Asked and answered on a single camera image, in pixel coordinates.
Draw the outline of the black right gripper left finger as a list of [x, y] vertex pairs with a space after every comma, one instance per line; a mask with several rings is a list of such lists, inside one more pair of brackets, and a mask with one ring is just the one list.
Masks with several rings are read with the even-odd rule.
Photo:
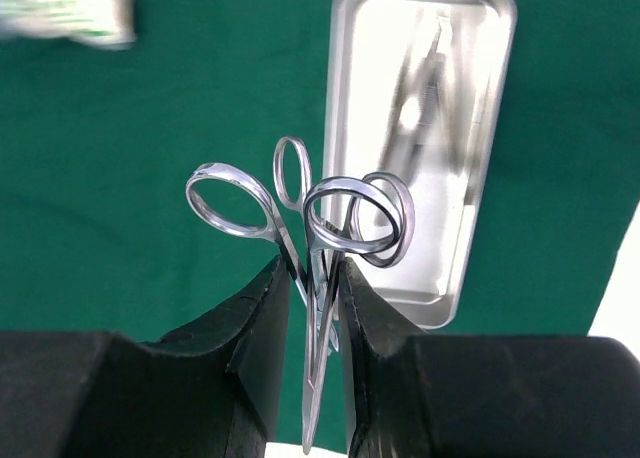
[[276, 434], [290, 278], [272, 259], [156, 342], [3, 331], [5, 457], [261, 457]]

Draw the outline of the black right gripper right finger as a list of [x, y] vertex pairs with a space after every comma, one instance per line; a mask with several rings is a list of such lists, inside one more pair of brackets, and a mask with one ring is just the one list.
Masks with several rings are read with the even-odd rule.
[[338, 271], [352, 457], [635, 457], [639, 362], [611, 338], [422, 332]]

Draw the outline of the dark green surgical cloth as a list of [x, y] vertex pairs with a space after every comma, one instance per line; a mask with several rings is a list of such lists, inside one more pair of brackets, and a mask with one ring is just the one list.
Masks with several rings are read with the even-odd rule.
[[[482, 200], [454, 319], [427, 334], [589, 335], [639, 202], [639, 0], [515, 0]], [[228, 164], [271, 186], [275, 143], [323, 167], [333, 0], [135, 0], [136, 41], [1, 46], [1, 334], [156, 342], [243, 289], [269, 241], [199, 219], [199, 192], [260, 224]], [[277, 428], [301, 437], [307, 305], [290, 280]], [[342, 349], [313, 439], [348, 451]]]

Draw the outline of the metal surgical kit tray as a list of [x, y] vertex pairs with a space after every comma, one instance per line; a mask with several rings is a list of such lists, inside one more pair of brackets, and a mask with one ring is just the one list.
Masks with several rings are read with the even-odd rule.
[[369, 284], [416, 326], [455, 317], [517, 22], [515, 0], [333, 0], [323, 172], [388, 171], [415, 232]]

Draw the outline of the green white gauze bag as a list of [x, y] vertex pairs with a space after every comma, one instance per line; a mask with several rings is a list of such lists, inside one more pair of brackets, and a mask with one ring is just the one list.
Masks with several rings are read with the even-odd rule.
[[1, 37], [68, 39], [108, 50], [136, 41], [135, 0], [1, 0]]

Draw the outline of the steel tweezers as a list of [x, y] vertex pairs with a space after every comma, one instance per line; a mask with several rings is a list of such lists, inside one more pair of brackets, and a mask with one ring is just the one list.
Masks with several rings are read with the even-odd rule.
[[463, 122], [463, 58], [455, 28], [460, 10], [440, 5], [420, 8], [397, 73], [378, 169], [413, 187], [425, 167], [424, 153], [433, 129], [440, 129], [446, 163], [454, 172], [466, 167], [469, 132]]

